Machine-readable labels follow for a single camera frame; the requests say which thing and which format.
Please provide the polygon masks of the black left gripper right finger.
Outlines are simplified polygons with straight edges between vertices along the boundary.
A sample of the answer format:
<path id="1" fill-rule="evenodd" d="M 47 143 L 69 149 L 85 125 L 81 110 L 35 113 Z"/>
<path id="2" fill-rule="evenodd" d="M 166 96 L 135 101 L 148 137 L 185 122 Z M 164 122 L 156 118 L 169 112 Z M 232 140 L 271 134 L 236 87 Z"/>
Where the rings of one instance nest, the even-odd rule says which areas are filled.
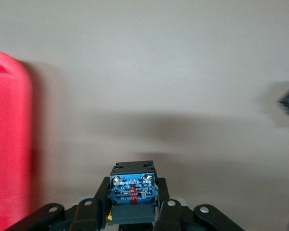
<path id="1" fill-rule="evenodd" d="M 197 205 L 194 209 L 171 199 L 165 178 L 157 178 L 158 197 L 161 202 L 155 231 L 243 231 L 243 229 L 209 204 Z"/>

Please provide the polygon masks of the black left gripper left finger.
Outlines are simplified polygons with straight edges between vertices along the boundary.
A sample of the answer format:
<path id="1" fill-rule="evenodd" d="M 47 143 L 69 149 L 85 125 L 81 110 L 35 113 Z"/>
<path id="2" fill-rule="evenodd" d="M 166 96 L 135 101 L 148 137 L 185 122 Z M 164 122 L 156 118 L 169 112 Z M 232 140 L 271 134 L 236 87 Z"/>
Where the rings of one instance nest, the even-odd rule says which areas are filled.
<path id="1" fill-rule="evenodd" d="M 69 209 L 57 203 L 46 204 L 6 230 L 100 231 L 105 228 L 110 211 L 109 188 L 109 177 L 105 177 L 93 198 L 83 199 Z"/>

